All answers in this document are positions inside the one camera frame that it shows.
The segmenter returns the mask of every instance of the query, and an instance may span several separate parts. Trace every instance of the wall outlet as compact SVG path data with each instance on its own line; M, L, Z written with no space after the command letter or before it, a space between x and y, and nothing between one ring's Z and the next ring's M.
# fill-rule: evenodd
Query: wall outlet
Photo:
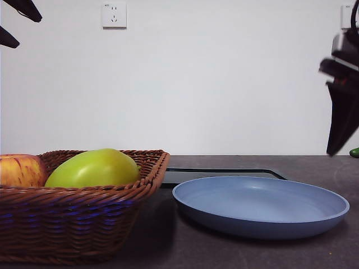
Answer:
M102 6L102 27L126 28L127 7L125 2L106 2Z
M353 10L352 4L343 4L340 9L340 26L344 29L351 28L350 24L350 18L352 16L352 10ZM359 28L359 15L358 12L356 14L356 26Z

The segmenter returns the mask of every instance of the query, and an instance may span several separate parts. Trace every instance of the green mango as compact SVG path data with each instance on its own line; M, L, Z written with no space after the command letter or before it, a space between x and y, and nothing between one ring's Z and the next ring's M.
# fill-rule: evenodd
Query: green mango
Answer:
M115 149L100 149L85 151L59 165L45 187L117 186L138 179L139 167L131 157Z
M359 158L359 147L357 147L356 149L353 149L349 152L350 156L354 157L354 158Z

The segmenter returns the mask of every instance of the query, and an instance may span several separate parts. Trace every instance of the dark gray tabletop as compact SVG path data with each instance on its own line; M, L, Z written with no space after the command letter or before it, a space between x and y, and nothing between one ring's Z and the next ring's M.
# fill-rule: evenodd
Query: dark gray tabletop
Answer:
M270 169L337 192L351 209L334 229L307 239L264 241L209 230L180 214L172 190L146 204L111 261L74 268L359 268L359 159L350 156L172 156L170 167ZM68 268L1 264L0 268Z

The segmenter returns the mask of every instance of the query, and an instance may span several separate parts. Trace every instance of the blue plate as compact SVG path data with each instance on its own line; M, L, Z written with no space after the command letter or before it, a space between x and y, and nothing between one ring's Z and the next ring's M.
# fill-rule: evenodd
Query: blue plate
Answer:
M321 234L349 210L342 196L314 185L258 177L210 177L173 189L179 209L217 231L258 239Z

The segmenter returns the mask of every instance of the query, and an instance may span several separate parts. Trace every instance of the brown wicker basket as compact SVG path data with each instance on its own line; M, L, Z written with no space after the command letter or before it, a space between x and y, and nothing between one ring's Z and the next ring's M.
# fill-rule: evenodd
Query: brown wicker basket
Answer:
M50 174L84 151L39 155ZM169 154L122 151L141 166L141 180L123 186L19 188L0 185L0 261L99 263L125 242L143 201L162 183Z

